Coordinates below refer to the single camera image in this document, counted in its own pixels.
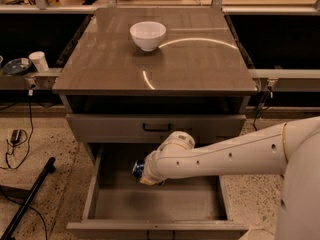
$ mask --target closed drawer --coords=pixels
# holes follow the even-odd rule
[[[67,228],[89,239],[239,239],[248,229],[229,217],[217,176],[140,184],[136,159],[153,144],[103,144],[96,159],[82,221]]]
[[[92,115],[69,114],[77,141],[83,143],[161,143],[173,131],[186,131],[197,144],[238,136],[244,115]]]

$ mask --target white robotic arm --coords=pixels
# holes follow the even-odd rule
[[[172,133],[133,174],[147,185],[166,179],[230,174],[285,174],[279,240],[320,239],[320,117],[276,125],[194,148],[185,132]]]

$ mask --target drawer handle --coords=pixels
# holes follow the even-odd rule
[[[171,130],[171,124],[146,124],[142,125],[142,128],[146,132],[169,132]]]

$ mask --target white cup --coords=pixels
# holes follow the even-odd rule
[[[44,52],[33,52],[29,55],[29,59],[39,72],[46,72],[49,70]]]

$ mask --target speckled tile floor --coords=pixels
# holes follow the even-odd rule
[[[48,239],[76,239],[66,230],[67,223],[81,220],[91,174],[94,166],[82,144],[78,144],[65,120],[65,114],[54,109],[50,112],[33,113],[33,134],[30,152],[17,170],[0,170],[0,185],[30,189],[43,166],[50,157],[55,157],[56,171],[49,174],[40,188],[32,207],[43,216]],[[269,119],[260,119],[259,129],[294,119],[293,115],[275,114]],[[302,113],[301,118],[311,114]],[[254,131],[253,120],[248,118],[242,133]],[[29,112],[0,112],[0,166],[6,167],[6,139],[13,129],[31,132]],[[9,158],[15,166],[23,158],[27,144],[16,149]],[[241,240],[272,240],[276,230],[277,211],[280,200],[282,179],[276,175],[224,176],[231,217],[236,223],[249,226]],[[0,236],[17,211],[18,206],[0,194]],[[29,210],[13,235],[19,239],[45,239],[40,217]]]

